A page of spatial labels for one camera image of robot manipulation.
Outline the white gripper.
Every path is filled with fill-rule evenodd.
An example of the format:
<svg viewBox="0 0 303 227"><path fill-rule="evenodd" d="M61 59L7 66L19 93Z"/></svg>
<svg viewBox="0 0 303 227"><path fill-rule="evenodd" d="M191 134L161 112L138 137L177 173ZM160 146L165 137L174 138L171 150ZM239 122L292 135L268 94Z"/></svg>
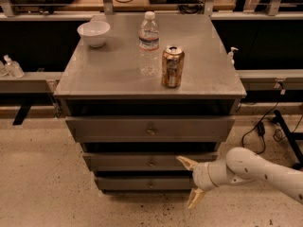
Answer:
<svg viewBox="0 0 303 227"><path fill-rule="evenodd" d="M187 208L194 208L205 196L207 191L213 190L231 181L231 171L227 168L225 159L197 163L184 156L177 156L176 159L187 169L193 170L193 181L198 188L190 191Z"/></svg>

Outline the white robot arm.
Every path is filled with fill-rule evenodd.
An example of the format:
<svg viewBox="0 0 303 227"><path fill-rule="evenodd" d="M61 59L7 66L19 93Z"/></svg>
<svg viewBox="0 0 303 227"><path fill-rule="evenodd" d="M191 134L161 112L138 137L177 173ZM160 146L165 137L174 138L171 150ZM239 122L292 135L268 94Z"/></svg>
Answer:
<svg viewBox="0 0 303 227"><path fill-rule="evenodd" d="M247 148L232 148L225 157L198 163L184 156L176 159L192 172L196 187L190 191L187 207L195 207L205 193L221 185L241 185L265 181L285 195L303 203L303 172L274 164Z"/></svg>

